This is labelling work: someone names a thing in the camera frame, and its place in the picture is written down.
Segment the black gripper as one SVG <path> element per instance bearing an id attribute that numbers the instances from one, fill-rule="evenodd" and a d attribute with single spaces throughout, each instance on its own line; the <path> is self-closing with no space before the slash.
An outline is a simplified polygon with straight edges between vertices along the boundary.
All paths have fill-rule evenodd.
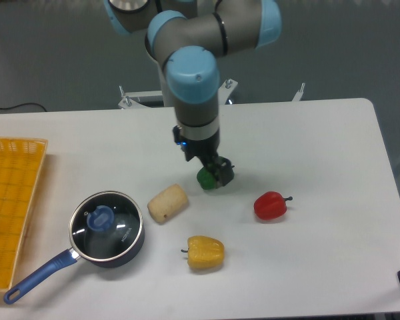
<path id="1" fill-rule="evenodd" d="M 218 157 L 219 129 L 212 136 L 198 141 L 184 137 L 182 128 L 178 125 L 174 126 L 172 132 L 175 143 L 185 154 L 185 160 L 190 161 L 197 157 L 202 162 L 203 167 L 199 170 L 201 187 L 221 187 L 232 182 L 234 179 L 232 162 L 225 157 Z"/>

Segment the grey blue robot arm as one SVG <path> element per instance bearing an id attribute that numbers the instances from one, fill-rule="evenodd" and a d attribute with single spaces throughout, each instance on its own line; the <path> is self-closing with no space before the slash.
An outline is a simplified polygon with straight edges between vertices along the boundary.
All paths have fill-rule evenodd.
<path id="1" fill-rule="evenodd" d="M 274 1 L 212 1 L 200 13 L 197 1 L 106 1 L 116 31 L 145 31 L 145 47 L 161 77 L 163 102 L 175 110 L 173 137 L 186 160 L 198 158 L 205 190 L 234 178 L 220 142 L 217 59 L 276 41 L 282 29 Z"/>

